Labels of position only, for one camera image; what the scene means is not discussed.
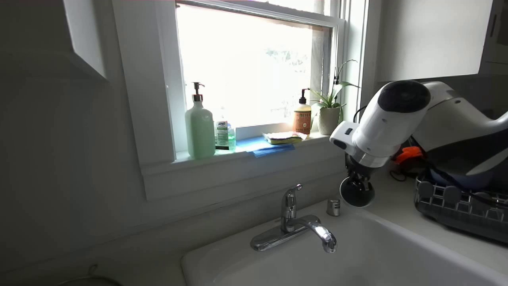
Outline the white sink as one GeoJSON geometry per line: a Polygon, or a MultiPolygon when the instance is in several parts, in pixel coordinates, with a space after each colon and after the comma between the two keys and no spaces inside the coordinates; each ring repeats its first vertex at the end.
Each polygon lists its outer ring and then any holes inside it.
{"type": "Polygon", "coordinates": [[[279,225],[271,220],[187,252],[188,286],[508,286],[508,276],[364,210],[343,207],[338,217],[326,203],[304,208],[337,239],[326,253],[307,231],[269,250],[250,241],[279,225]]]}

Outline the potted plant in white pot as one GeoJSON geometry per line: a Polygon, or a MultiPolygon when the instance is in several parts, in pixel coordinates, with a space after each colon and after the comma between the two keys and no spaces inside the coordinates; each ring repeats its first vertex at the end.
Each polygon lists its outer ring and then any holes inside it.
{"type": "Polygon", "coordinates": [[[339,97],[341,91],[346,87],[360,88],[360,86],[342,80],[343,69],[347,63],[354,62],[357,60],[349,59],[343,62],[334,76],[332,89],[329,94],[324,95],[322,92],[317,92],[314,89],[310,89],[312,95],[317,96],[317,99],[312,100],[311,105],[311,123],[317,119],[317,126],[321,135],[331,135],[336,127],[344,120],[344,109],[346,103],[342,102],[339,97]]]}

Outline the tap lever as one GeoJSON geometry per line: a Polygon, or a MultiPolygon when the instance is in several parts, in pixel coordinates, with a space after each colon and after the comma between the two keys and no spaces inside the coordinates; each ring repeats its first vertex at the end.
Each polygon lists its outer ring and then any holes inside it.
{"type": "Polygon", "coordinates": [[[288,189],[282,197],[281,200],[281,208],[283,211],[293,210],[296,208],[297,199],[296,192],[302,189],[302,184],[297,184],[296,186],[288,189]]]}

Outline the orange soap pump bottle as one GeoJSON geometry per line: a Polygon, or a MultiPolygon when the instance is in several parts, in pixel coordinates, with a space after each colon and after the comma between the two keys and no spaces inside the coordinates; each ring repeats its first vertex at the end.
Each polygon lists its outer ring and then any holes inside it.
{"type": "Polygon", "coordinates": [[[301,89],[301,96],[298,99],[298,105],[293,111],[292,131],[309,135],[312,128],[312,107],[307,104],[305,97],[306,91],[310,88],[301,89]]]}

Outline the yellow sponge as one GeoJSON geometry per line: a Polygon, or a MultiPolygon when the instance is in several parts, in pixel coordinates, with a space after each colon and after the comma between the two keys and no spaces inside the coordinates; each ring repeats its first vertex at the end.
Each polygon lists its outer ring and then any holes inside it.
{"type": "Polygon", "coordinates": [[[283,145],[283,144],[294,144],[304,141],[308,138],[308,134],[300,132],[275,132],[275,133],[263,133],[262,134],[267,143],[271,145],[283,145]]]}

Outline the chrome tap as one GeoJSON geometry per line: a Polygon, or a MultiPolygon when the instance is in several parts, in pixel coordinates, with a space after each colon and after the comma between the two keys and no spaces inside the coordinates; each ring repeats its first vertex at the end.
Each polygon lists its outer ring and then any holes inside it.
{"type": "Polygon", "coordinates": [[[315,215],[297,217],[297,206],[293,210],[281,208],[280,226],[267,230],[252,238],[250,246],[256,251],[265,251],[281,245],[306,231],[314,232],[322,242],[323,250],[334,253],[337,250],[337,239],[315,215]]]}

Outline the blue cloth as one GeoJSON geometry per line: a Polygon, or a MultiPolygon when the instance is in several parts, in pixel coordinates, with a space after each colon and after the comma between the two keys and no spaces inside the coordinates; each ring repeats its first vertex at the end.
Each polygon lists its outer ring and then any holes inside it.
{"type": "Polygon", "coordinates": [[[252,153],[254,157],[260,158],[268,155],[295,150],[293,144],[272,145],[263,136],[245,138],[236,142],[237,152],[252,153]]]}

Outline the blue bowl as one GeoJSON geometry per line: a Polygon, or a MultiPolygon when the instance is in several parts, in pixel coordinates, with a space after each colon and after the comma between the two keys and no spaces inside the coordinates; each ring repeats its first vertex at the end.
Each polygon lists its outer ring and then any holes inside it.
{"type": "MultiPolygon", "coordinates": [[[[445,178],[441,177],[438,173],[434,172],[434,170],[429,169],[430,176],[433,181],[440,186],[448,186],[450,183],[446,181],[445,178]]],[[[494,177],[493,171],[486,171],[479,174],[474,174],[471,176],[463,176],[458,174],[450,174],[458,183],[460,183],[463,187],[471,189],[471,190],[480,190],[485,189],[494,177]]]]}

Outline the grey dish rack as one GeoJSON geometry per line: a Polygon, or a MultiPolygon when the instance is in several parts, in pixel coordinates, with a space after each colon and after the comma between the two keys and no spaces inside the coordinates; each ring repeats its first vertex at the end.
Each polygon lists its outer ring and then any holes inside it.
{"type": "Polygon", "coordinates": [[[414,207],[443,226],[508,245],[508,196],[437,183],[428,172],[416,177],[414,207]]]}

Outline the small green sanitizer bottle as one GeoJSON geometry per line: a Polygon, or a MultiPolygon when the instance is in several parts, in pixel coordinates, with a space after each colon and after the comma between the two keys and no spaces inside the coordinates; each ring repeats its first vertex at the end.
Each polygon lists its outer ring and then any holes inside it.
{"type": "Polygon", "coordinates": [[[234,151],[236,149],[236,131],[229,121],[214,122],[215,149],[234,151]]]}

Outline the window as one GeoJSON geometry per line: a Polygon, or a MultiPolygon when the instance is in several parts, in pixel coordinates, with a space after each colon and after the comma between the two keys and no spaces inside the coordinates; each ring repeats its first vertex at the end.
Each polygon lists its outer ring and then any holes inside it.
{"type": "Polygon", "coordinates": [[[244,137],[288,129],[301,89],[330,91],[346,60],[349,2],[316,13],[294,0],[112,0],[141,168],[188,150],[194,82],[244,137]]]}

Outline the green soap pump bottle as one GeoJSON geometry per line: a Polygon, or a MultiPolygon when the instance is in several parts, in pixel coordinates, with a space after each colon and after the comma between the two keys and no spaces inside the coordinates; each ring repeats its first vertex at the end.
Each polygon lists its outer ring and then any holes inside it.
{"type": "Polygon", "coordinates": [[[193,82],[193,107],[185,113],[188,153],[190,157],[200,160],[215,154],[214,118],[210,110],[203,106],[203,95],[199,88],[203,84],[193,82]]]}

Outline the white wall cabinet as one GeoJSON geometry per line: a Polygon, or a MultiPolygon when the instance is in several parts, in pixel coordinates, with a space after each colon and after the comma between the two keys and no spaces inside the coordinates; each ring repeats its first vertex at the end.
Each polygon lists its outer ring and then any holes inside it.
{"type": "Polygon", "coordinates": [[[0,76],[106,79],[94,0],[0,0],[0,76]]]}
{"type": "Polygon", "coordinates": [[[493,74],[489,29],[501,0],[383,0],[378,81],[493,74]]]}

